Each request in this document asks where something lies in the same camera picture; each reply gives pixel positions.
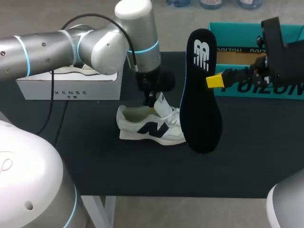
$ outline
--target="black tabletop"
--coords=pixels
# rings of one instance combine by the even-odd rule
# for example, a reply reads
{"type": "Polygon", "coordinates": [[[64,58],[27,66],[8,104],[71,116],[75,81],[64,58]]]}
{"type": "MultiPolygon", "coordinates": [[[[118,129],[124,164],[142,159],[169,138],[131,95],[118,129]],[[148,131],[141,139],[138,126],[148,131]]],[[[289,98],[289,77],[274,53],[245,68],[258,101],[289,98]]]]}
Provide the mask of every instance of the black tabletop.
{"type": "MultiPolygon", "coordinates": [[[[27,101],[17,82],[0,82],[0,111],[18,128],[37,133],[45,123],[50,101],[27,101]]],[[[54,101],[53,112],[41,137],[54,145],[65,112],[65,101],[54,101]]]]}
{"type": "MultiPolygon", "coordinates": [[[[162,68],[176,76],[176,88],[165,97],[178,107],[185,53],[162,53],[162,68]]],[[[142,102],[134,72],[125,66],[120,101],[68,103],[56,148],[82,195],[264,198],[277,182],[304,167],[303,101],[218,97],[223,134],[208,155],[196,154],[186,144],[120,140],[118,106],[142,102]]],[[[13,109],[28,112],[33,121],[46,115],[38,104],[13,109]]],[[[13,115],[13,122],[29,128],[30,123],[19,120],[22,114],[7,117],[13,115]]]]}

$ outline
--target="shoe insole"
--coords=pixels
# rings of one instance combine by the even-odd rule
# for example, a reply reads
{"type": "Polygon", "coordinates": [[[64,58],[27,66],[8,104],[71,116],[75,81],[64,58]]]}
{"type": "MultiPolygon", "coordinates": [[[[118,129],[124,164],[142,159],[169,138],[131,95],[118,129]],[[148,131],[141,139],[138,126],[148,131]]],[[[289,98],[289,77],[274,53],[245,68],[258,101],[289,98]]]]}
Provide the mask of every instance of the shoe insole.
{"type": "Polygon", "coordinates": [[[185,139],[198,153],[214,151],[222,134],[222,117],[206,77],[215,75],[217,42],[213,33],[191,33],[186,51],[186,79],[180,106],[180,124],[185,139]]]}

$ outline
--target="cardboard box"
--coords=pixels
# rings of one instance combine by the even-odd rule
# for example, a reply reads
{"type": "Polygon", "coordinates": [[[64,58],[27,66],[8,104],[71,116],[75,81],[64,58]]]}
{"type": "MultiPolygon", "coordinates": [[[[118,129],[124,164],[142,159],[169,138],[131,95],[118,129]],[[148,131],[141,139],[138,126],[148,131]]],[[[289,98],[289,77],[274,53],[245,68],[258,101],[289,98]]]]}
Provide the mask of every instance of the cardboard box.
{"type": "MultiPolygon", "coordinates": [[[[292,43],[304,39],[302,25],[281,25],[283,41],[292,43]]],[[[216,73],[225,69],[243,69],[253,64],[265,50],[257,46],[257,36],[262,36],[261,24],[211,22],[209,30],[217,39],[218,60],[216,73]]],[[[251,82],[235,83],[231,88],[216,88],[217,96],[279,98],[304,100],[304,84],[273,88],[259,88],[251,82]]]]}
{"type": "MultiPolygon", "coordinates": [[[[123,69],[111,76],[55,71],[54,100],[119,100],[122,77],[123,69]]],[[[51,78],[46,72],[20,78],[17,83],[26,100],[50,100],[51,78]]]]}

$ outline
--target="robotic arm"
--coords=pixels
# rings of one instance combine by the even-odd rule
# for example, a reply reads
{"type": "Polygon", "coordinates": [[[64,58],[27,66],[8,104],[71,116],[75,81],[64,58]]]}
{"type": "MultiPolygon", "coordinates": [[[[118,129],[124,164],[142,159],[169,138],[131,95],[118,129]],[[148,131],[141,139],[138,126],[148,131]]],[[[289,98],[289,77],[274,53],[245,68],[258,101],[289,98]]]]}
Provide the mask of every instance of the robotic arm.
{"type": "Polygon", "coordinates": [[[260,48],[265,45],[266,56],[256,59],[242,70],[227,69],[223,73],[207,77],[208,87],[231,87],[235,82],[251,80],[256,87],[273,83],[275,87],[304,82],[302,55],[304,40],[284,43],[279,18],[261,23],[263,37],[256,41],[260,48]]]}
{"type": "Polygon", "coordinates": [[[115,7],[115,15],[115,22],[129,36],[137,64],[126,36],[116,25],[101,29],[77,25],[57,32],[0,38],[0,81],[82,63],[103,75],[112,75],[121,69],[127,56],[146,105],[153,105],[155,99],[150,98],[155,98],[156,92],[173,89],[174,78],[160,71],[152,4],[150,0],[122,0],[115,7]]]}

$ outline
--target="new balance sneaker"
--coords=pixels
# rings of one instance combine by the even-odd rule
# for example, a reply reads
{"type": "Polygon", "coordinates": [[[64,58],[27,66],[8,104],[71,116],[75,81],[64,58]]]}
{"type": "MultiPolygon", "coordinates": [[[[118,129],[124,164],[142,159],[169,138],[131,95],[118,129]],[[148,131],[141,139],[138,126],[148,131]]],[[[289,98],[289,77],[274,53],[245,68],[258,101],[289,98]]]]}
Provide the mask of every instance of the new balance sneaker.
{"type": "Polygon", "coordinates": [[[152,139],[164,146],[186,142],[181,131],[180,109],[170,107],[163,93],[157,94],[154,108],[129,108],[121,105],[116,121],[120,139],[152,139]]]}

